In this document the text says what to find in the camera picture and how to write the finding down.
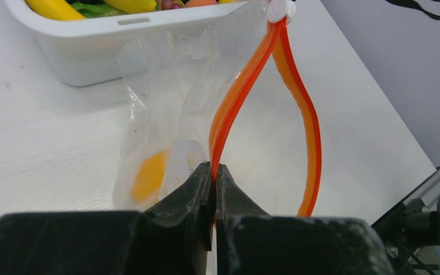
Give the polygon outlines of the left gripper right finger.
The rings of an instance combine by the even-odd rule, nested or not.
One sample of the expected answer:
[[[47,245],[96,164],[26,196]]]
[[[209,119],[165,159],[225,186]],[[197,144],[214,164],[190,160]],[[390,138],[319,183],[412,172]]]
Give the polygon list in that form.
[[[365,221],[272,216],[235,183],[216,179],[218,274],[393,274],[386,248]]]

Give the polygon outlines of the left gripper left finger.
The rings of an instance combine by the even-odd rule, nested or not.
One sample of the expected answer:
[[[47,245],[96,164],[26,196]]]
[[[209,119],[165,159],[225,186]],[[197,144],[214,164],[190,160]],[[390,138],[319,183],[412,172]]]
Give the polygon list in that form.
[[[11,213],[0,217],[0,274],[205,274],[213,210],[201,163],[146,211]]]

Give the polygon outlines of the yellow toy bell pepper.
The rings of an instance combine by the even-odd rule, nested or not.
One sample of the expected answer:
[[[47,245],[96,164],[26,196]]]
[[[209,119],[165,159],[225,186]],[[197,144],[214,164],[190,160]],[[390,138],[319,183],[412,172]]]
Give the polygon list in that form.
[[[135,204],[150,205],[159,201],[170,152],[170,148],[161,150],[142,162],[131,188],[131,197]]]

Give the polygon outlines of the clear orange-zip bag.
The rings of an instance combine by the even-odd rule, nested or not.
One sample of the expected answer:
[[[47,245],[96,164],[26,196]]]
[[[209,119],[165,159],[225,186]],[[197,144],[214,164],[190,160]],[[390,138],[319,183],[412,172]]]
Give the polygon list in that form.
[[[321,183],[320,123],[289,36],[292,1],[248,1],[191,38],[171,31],[128,43],[119,63],[130,121],[112,202],[145,210],[203,162],[224,164],[274,215],[312,215]],[[158,202],[134,203],[142,162],[171,149]]]

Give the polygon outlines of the yellow toy banana bunch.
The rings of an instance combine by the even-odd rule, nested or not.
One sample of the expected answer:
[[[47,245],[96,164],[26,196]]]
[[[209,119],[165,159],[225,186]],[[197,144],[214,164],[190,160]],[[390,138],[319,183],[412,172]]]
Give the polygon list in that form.
[[[103,0],[103,2],[127,14],[153,12],[157,6],[155,0]]]

